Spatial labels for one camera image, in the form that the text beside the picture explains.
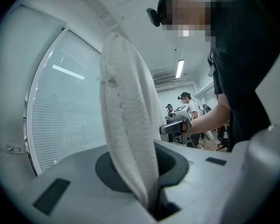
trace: white wall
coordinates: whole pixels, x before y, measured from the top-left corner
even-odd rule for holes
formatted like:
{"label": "white wall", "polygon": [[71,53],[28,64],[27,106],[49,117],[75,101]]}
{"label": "white wall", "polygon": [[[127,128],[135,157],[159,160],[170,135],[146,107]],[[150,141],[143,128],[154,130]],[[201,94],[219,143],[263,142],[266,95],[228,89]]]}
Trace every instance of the white wall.
{"label": "white wall", "polygon": [[22,4],[50,14],[68,23],[70,29],[98,51],[102,51],[107,31],[84,0],[23,0]]}
{"label": "white wall", "polygon": [[200,70],[198,72],[198,84],[200,88],[202,88],[204,85],[208,84],[209,82],[213,81],[213,78],[207,75],[208,72],[209,72],[209,64],[207,62],[207,59],[205,59],[205,62],[201,64]]}
{"label": "white wall", "polygon": [[[193,95],[195,92],[195,88],[193,85],[190,86],[183,86],[183,87],[178,87],[170,90],[164,90],[164,91],[158,91],[158,98],[160,101],[160,105],[162,108],[162,113],[164,116],[167,116],[167,109],[166,106],[167,104],[171,104],[173,106],[173,109],[177,109],[179,106],[181,106],[181,100],[178,100],[177,97],[181,95],[182,92],[188,92],[191,95]],[[201,100],[192,97],[196,104],[201,106]]]}
{"label": "white wall", "polygon": [[214,94],[214,91],[211,91],[204,95],[205,102],[210,108],[214,108],[218,104],[218,99],[216,95]]}
{"label": "white wall", "polygon": [[[200,88],[202,88],[203,86],[205,86],[208,83],[213,81],[213,78],[208,76],[208,72],[209,72],[209,64],[208,64],[207,60],[205,59],[205,62],[203,64],[201,64],[201,67],[200,67],[200,70],[198,73],[198,84],[199,84]],[[204,98],[205,98],[205,103],[210,108],[214,108],[218,104],[218,100],[217,100],[216,95],[214,94],[214,90],[205,94]]]}
{"label": "white wall", "polygon": [[[35,71],[65,23],[20,6],[0,24],[0,148],[23,148],[23,111]],[[34,179],[27,155],[0,151],[0,182],[19,193]]]}

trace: ceiling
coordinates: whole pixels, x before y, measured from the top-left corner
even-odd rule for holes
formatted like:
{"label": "ceiling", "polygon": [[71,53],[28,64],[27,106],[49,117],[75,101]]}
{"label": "ceiling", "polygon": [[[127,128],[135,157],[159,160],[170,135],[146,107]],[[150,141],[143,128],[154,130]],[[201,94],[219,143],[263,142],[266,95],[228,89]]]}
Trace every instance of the ceiling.
{"label": "ceiling", "polygon": [[85,1],[92,1],[91,8],[102,20],[100,26],[119,32],[131,41],[156,81],[174,78],[181,59],[184,59],[181,77],[196,79],[199,65],[206,62],[210,50],[204,31],[189,31],[189,36],[183,37],[181,32],[154,27],[146,9],[156,9],[158,0]]}

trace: black shirt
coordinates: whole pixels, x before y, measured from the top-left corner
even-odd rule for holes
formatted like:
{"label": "black shirt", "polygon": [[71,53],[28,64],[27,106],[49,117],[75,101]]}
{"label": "black shirt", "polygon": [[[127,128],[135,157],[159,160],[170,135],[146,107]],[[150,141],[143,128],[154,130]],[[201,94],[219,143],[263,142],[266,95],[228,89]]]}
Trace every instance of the black shirt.
{"label": "black shirt", "polygon": [[230,150],[270,125],[255,89],[280,53],[280,36],[253,0],[211,3],[211,53],[215,94],[227,97]]}

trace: handheld device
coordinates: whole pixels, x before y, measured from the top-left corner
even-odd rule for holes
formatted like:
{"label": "handheld device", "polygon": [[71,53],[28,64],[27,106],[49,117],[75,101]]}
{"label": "handheld device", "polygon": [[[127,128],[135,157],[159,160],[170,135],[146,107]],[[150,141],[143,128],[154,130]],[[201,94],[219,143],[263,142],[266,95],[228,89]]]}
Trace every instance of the handheld device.
{"label": "handheld device", "polygon": [[186,146],[190,142],[188,134],[191,131],[191,122],[193,114],[189,105],[178,107],[167,116],[167,124],[161,126],[159,131],[161,134],[172,134],[173,141]]}

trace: fluorescent light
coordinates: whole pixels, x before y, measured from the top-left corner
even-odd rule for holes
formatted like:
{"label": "fluorescent light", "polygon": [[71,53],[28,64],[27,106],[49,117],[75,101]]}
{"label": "fluorescent light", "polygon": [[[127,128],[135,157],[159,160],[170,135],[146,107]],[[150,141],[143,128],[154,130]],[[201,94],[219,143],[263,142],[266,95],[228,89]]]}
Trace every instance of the fluorescent light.
{"label": "fluorescent light", "polygon": [[184,64],[184,60],[178,61],[178,68],[177,68],[176,78],[179,78],[181,76],[183,64]]}
{"label": "fluorescent light", "polygon": [[79,79],[81,79],[81,80],[83,80],[83,79],[85,78],[85,77],[83,77],[83,76],[80,76],[80,75],[78,75],[78,74],[75,74],[75,73],[73,73],[73,72],[71,72],[71,71],[69,71],[69,70],[66,70],[66,69],[64,69],[64,68],[62,68],[62,67],[60,67],[60,66],[57,66],[57,65],[53,65],[53,69],[62,71],[62,72],[64,72],[64,73],[66,73],[66,74],[69,74],[69,75],[71,75],[71,76],[77,77],[77,78],[79,78]]}

